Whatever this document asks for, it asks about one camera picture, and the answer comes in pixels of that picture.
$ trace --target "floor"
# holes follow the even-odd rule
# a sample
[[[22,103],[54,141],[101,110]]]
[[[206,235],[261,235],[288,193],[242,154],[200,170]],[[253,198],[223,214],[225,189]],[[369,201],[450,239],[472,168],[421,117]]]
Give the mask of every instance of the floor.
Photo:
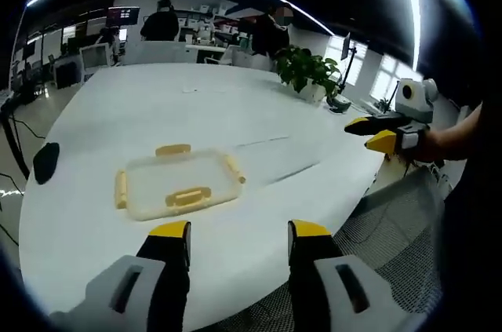
[[[28,106],[21,106],[16,110],[16,120],[27,123],[38,136],[45,137],[68,102],[78,92],[79,87],[79,85],[75,85],[58,90],[50,84],[47,85],[37,100]],[[17,129],[24,159],[28,168],[31,168],[33,157],[42,147],[44,140],[35,137],[20,123],[17,123]],[[5,153],[0,157],[0,173],[10,175],[23,192],[26,180],[17,167],[3,132],[0,133],[0,152]],[[374,192],[397,181],[402,178],[404,171],[404,165],[397,159],[385,161],[377,174],[373,186],[369,189],[369,192]],[[2,224],[16,242],[19,241],[19,221],[22,197],[23,196],[16,190],[9,178],[0,176],[0,203],[2,204],[0,224]],[[19,268],[20,260],[17,246],[9,239],[4,231],[0,231],[0,243],[0,247],[3,248],[12,264]]]

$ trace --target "yellow latch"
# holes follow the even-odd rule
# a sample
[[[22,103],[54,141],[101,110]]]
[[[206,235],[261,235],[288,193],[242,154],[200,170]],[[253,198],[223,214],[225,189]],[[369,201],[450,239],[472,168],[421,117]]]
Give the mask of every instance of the yellow latch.
[[[194,187],[175,192],[166,197],[167,206],[194,206],[205,202],[211,197],[211,188]]]
[[[357,124],[358,122],[368,122],[368,118],[356,118],[354,120],[352,120],[351,122],[349,122],[345,128],[349,127],[349,126],[353,126],[354,124]]]
[[[395,150],[397,135],[391,130],[382,130],[370,138],[364,145],[369,150],[392,155]]]

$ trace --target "black cable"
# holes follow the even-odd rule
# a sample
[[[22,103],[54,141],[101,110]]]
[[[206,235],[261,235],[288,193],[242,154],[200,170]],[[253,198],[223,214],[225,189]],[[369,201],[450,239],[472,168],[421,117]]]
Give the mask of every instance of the black cable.
[[[14,187],[16,187],[17,191],[21,194],[21,195],[24,195],[24,192],[20,190],[19,187],[17,187],[17,184],[16,182],[14,181],[13,177],[11,177],[10,175],[7,175],[6,173],[0,173],[0,177],[8,177],[10,179],[10,181],[13,182],[14,184]]]
[[[405,174],[402,176],[403,178],[406,176],[406,174],[408,173],[408,169],[409,169],[409,165],[411,164],[412,161],[408,161],[406,163],[406,169],[405,169]],[[385,206],[384,208],[384,211],[382,212],[382,215],[380,216],[380,219],[378,220],[378,222],[376,223],[375,227],[372,229],[372,231],[368,234],[368,236],[366,236],[363,240],[361,241],[357,241],[355,239],[352,239],[349,234],[347,234],[344,230],[344,227],[342,226],[342,233],[345,235],[345,238],[347,238],[349,241],[355,243],[355,244],[362,244],[364,242],[366,242],[370,237],[371,235],[373,235],[373,233],[378,229],[378,227],[380,226],[380,224],[382,223],[382,221],[384,220],[384,217],[385,217],[385,214],[387,213],[387,210],[389,209],[389,206],[392,204],[392,201],[389,201],[387,202],[387,205]]]
[[[7,229],[4,228],[2,224],[0,224],[0,228],[10,238],[10,240],[12,240],[14,242],[14,244],[19,247],[19,243],[9,234],[9,232],[7,231]]]
[[[10,181],[12,181],[12,182],[13,182],[14,187],[16,187],[17,191],[18,191],[21,195],[23,195],[23,192],[20,190],[20,188],[19,188],[19,187],[17,187],[16,182],[14,181],[14,179],[13,179],[10,175],[7,175],[6,173],[0,173],[0,176],[2,176],[2,177],[8,177],[8,178],[10,179]],[[18,243],[18,242],[17,242],[17,241],[16,241],[16,240],[15,240],[15,239],[14,239],[14,238],[13,238],[13,237],[9,234],[9,232],[7,231],[7,229],[6,229],[6,228],[4,228],[4,227],[2,226],[2,224],[0,224],[0,228],[1,228],[1,229],[3,230],[3,232],[4,232],[4,233],[5,233],[5,234],[6,234],[6,235],[10,238],[10,240],[12,240],[12,241],[14,242],[14,244],[16,244],[16,246],[18,246],[18,247],[19,247],[19,243]]]
[[[21,141],[19,139],[19,133],[17,132],[17,125],[16,125],[16,118],[14,118],[14,111],[12,112],[12,117],[13,117],[13,122],[14,122],[14,132],[16,132],[16,145],[17,145],[17,148],[19,149],[19,153],[21,153],[21,157],[24,157],[24,154],[23,154],[23,149],[21,147]]]
[[[13,118],[13,117],[11,117],[11,119],[12,119],[14,122],[18,122],[19,124],[23,124],[24,126],[26,126],[26,128],[27,128],[27,129],[31,132],[31,134],[33,134],[35,137],[37,137],[37,138],[41,138],[41,139],[45,140],[45,137],[43,137],[43,136],[39,136],[38,134],[36,134],[36,133],[33,131],[33,129],[32,129],[32,128],[30,128],[30,126],[29,126],[27,123],[25,123],[23,120],[17,120],[17,119],[15,119],[15,118]]]
[[[17,146],[13,128],[10,126],[9,116],[4,111],[0,111],[0,122],[2,123],[5,138],[7,139],[7,143],[9,144],[10,151],[13,153],[13,157],[16,160],[17,165],[19,166],[19,170],[27,180],[30,176],[30,170],[26,166],[26,162],[24,161],[24,158],[19,151],[19,147]]]

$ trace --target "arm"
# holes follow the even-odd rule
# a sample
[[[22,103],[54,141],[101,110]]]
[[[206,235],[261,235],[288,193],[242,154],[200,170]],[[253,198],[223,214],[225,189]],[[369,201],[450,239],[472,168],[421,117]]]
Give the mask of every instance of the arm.
[[[153,24],[154,20],[154,15],[152,14],[147,18],[147,21],[144,23],[143,27],[141,28],[140,34],[141,36],[144,36],[145,38],[149,37],[151,35],[151,27]]]
[[[416,159],[431,162],[437,159],[453,161],[466,159],[471,153],[474,136],[478,126],[480,104],[465,120],[447,130],[430,130],[426,133],[424,144],[419,148]]]
[[[178,35],[178,32],[180,32],[180,22],[178,22],[178,17],[176,14],[174,14],[174,27],[176,28],[176,33],[174,36]]]

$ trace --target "white table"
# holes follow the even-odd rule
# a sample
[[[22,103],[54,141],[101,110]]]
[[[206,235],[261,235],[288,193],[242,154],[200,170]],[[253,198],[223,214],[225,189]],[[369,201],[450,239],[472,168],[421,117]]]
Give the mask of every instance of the white table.
[[[365,137],[343,131],[359,112],[334,115],[285,91],[277,75],[237,67],[98,71],[49,132],[47,141],[60,144],[53,178],[38,185],[30,175],[27,183],[20,263],[35,300],[46,312],[76,306],[88,281],[122,255],[136,254],[153,227],[176,219],[192,223],[185,330],[234,315],[282,285],[289,275],[287,221],[336,232],[383,158],[364,148]],[[302,141],[306,150],[293,162],[319,157],[320,163],[265,187],[247,173],[238,199],[174,219],[136,222],[114,207],[116,171],[158,146],[234,148],[274,137]],[[257,154],[255,164],[267,168],[266,153],[261,162]]]

